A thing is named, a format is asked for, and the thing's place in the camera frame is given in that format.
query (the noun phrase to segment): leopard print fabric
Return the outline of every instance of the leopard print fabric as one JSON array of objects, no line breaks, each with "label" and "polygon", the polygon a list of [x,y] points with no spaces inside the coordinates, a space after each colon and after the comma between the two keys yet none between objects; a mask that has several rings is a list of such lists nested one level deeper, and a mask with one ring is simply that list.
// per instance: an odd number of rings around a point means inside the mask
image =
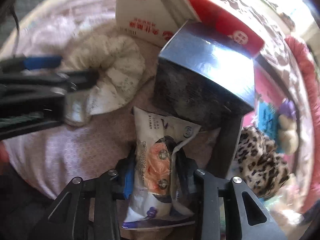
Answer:
[{"label": "leopard print fabric", "polygon": [[275,141],[253,126],[243,127],[236,157],[240,174],[257,197],[270,198],[289,179]]}]

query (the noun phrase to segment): black cable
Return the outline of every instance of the black cable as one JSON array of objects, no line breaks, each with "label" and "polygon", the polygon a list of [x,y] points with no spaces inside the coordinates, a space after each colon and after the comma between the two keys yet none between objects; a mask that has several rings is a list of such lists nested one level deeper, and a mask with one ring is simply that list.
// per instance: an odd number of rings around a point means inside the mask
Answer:
[{"label": "black cable", "polygon": [[12,54],[13,54],[13,57],[16,57],[16,53],[17,53],[17,49],[18,49],[18,43],[19,43],[19,36],[20,36],[20,27],[19,27],[19,20],[18,20],[18,17],[16,15],[16,12],[14,10],[14,7],[13,5],[9,7],[9,10],[14,18],[14,21],[16,23],[16,28],[17,28],[17,36],[16,36],[16,40],[14,42],[14,46],[13,46],[13,49],[12,49]]}]

